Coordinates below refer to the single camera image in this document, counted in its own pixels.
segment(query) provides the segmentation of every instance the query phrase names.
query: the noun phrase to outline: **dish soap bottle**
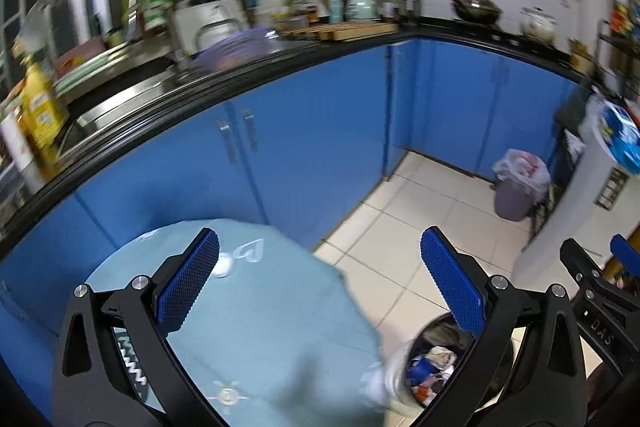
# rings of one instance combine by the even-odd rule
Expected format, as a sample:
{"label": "dish soap bottle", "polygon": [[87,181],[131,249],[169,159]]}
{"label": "dish soap bottle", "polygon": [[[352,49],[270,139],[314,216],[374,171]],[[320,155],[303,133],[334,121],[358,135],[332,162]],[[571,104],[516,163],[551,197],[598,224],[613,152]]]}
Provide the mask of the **dish soap bottle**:
{"label": "dish soap bottle", "polygon": [[36,147],[46,151],[62,130],[67,114],[53,94],[50,78],[44,74],[40,65],[27,55],[22,62],[27,65],[27,75],[20,94],[22,110],[31,128]]}

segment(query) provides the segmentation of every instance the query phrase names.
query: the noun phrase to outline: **white plastic bag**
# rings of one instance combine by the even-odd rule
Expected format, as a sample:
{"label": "white plastic bag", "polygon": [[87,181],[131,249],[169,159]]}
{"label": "white plastic bag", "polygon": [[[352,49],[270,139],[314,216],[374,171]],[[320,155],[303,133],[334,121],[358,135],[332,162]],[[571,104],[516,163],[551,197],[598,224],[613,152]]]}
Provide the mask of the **white plastic bag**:
{"label": "white plastic bag", "polygon": [[536,203],[544,198],[551,183],[545,163],[534,154],[517,149],[509,149],[493,169],[499,180],[510,179],[529,187]]}

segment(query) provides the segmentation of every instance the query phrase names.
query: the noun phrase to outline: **gas stove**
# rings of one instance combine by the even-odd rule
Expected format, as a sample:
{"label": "gas stove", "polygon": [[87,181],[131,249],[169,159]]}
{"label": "gas stove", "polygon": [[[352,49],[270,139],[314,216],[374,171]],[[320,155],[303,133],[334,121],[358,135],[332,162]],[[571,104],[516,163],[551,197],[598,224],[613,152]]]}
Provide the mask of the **gas stove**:
{"label": "gas stove", "polygon": [[491,44],[500,44],[503,47],[537,55],[540,58],[549,60],[558,65],[570,68],[570,56],[551,44],[543,44],[534,41],[523,35],[514,35],[503,31],[498,24],[486,26],[472,22],[465,22],[456,19],[436,19],[430,17],[422,18],[422,23],[432,28],[437,28],[443,32],[452,33],[458,36],[477,39]]}

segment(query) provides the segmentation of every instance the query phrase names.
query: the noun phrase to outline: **white appliance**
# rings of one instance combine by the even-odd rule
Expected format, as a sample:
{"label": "white appliance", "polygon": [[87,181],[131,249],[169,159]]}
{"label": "white appliance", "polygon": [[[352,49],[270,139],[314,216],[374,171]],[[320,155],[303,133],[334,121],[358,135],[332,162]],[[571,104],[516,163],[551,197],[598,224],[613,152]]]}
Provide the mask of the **white appliance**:
{"label": "white appliance", "polygon": [[219,0],[175,11],[175,30],[182,50],[194,55],[249,28],[239,0]]}

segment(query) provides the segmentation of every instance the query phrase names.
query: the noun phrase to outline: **kitchen counter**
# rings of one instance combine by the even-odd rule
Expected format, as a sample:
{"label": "kitchen counter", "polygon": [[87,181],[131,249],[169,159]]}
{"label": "kitchen counter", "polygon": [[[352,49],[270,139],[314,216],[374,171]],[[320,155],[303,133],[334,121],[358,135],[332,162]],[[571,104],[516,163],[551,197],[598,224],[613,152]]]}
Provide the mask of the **kitchen counter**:
{"label": "kitchen counter", "polygon": [[101,169],[177,123],[272,80],[378,46],[414,38],[453,42],[515,58],[580,83],[583,76],[557,62],[514,49],[507,42],[470,38],[437,21],[394,34],[351,42],[297,41],[290,49],[222,71],[187,71],[172,78],[173,87],[137,110],[99,129],[65,152],[66,169],[28,201],[7,223],[0,260],[60,201]]}

